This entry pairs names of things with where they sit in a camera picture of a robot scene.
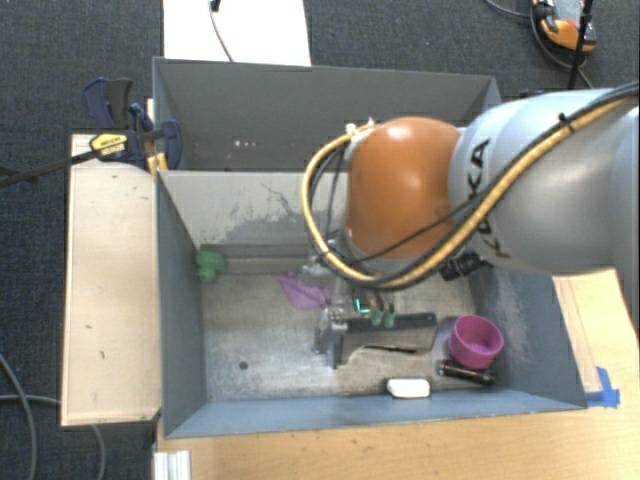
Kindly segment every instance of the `purple cup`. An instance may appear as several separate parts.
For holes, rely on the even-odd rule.
[[[466,315],[453,324],[447,344],[451,357],[462,366],[483,370],[502,350],[504,338],[500,329],[486,318]]]

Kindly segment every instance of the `bin floor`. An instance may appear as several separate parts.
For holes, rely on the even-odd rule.
[[[312,351],[320,310],[294,308],[275,276],[223,275],[203,285],[202,293],[211,401],[376,394],[385,391],[391,377],[429,377],[435,390],[472,387],[432,377],[434,365],[446,355],[442,331],[453,317],[472,312],[465,280],[433,277],[395,295],[399,314],[436,314],[439,331],[431,352],[360,349],[337,370]]]

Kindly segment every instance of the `green object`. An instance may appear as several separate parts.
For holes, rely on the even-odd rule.
[[[382,323],[382,317],[384,316],[383,311],[374,311],[371,313],[371,325],[377,327]]]
[[[363,306],[362,303],[360,302],[360,299],[358,298],[353,299],[353,307],[356,309],[358,313],[362,313],[365,315],[367,313],[371,313],[371,309]]]
[[[196,265],[199,267],[196,275],[203,283],[212,283],[218,274],[224,274],[227,271],[224,256],[219,252],[197,252]]]
[[[392,329],[395,325],[396,314],[392,311],[385,311],[382,316],[382,325],[384,325],[385,329]]]

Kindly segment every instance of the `blue clamp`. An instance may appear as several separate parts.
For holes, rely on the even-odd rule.
[[[99,157],[104,161],[118,161],[146,169],[150,156],[142,143],[164,139],[164,153],[169,169],[176,169],[182,156],[182,135],[175,119],[161,123],[161,130],[154,131],[153,121],[142,105],[129,105],[131,80],[107,80],[97,78],[89,82],[82,90],[82,103],[85,112],[98,125],[101,131],[117,130],[127,137],[126,153]],[[130,117],[133,129],[130,129]]]
[[[606,369],[596,366],[596,370],[598,371],[598,377],[600,377],[602,391],[586,393],[589,407],[611,407],[617,409],[618,405],[620,405],[620,390],[611,387],[611,381]]]

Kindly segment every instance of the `gray bin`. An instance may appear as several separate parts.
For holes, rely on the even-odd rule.
[[[307,259],[297,190],[319,146],[369,117],[423,115],[466,126],[500,102],[492,78],[155,59],[154,100],[158,121],[178,119],[185,149],[181,168],[160,173],[157,183],[168,438],[586,407],[549,277],[485,269],[399,294],[441,322],[425,375],[442,353],[449,315],[477,312],[505,336],[496,386],[464,389],[434,376],[434,393],[420,400],[370,389],[375,382],[357,373],[365,359],[331,370],[310,350],[315,315],[288,305],[274,279]],[[319,189],[320,209],[327,192]],[[342,188],[338,194],[336,208]],[[194,258],[209,247],[225,254],[228,273],[206,285]],[[383,371],[391,362],[380,358]]]

